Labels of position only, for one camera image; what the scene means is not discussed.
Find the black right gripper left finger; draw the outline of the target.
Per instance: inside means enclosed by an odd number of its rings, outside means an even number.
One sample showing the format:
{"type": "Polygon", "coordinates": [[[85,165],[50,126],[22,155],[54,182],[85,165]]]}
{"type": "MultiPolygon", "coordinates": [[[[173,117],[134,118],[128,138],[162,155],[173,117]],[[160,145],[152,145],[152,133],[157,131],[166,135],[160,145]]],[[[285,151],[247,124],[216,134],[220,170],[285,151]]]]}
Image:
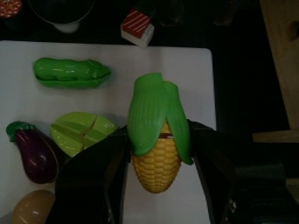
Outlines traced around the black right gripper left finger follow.
{"type": "Polygon", "coordinates": [[[45,224],[122,224],[129,150],[126,128],[65,164],[45,224]]]}

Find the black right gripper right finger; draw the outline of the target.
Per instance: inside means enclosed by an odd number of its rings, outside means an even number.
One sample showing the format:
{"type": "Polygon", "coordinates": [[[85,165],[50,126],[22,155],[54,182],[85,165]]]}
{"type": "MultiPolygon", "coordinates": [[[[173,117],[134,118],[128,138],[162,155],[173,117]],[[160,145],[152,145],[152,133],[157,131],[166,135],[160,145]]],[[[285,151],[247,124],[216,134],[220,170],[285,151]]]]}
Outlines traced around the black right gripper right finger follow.
{"type": "Polygon", "coordinates": [[[237,194],[234,152],[241,143],[198,122],[188,121],[190,154],[206,200],[210,224],[248,224],[237,194]]]}

